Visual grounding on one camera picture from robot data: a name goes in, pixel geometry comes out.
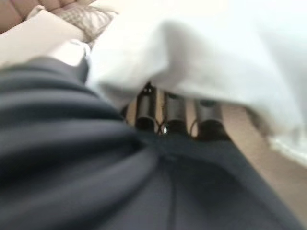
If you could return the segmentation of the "dark left robot hand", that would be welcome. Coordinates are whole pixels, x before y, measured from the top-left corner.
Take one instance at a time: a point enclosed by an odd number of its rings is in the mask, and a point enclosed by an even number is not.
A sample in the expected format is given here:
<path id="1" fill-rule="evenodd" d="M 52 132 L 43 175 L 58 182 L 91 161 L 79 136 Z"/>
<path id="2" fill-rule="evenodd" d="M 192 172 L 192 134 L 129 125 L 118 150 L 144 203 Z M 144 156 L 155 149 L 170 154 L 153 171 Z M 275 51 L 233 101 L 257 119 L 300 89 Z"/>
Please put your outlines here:
<path id="1" fill-rule="evenodd" d="M 38 58 L 0 72 L 1 229 L 302 229 L 233 143 L 137 131 L 87 71 Z"/>

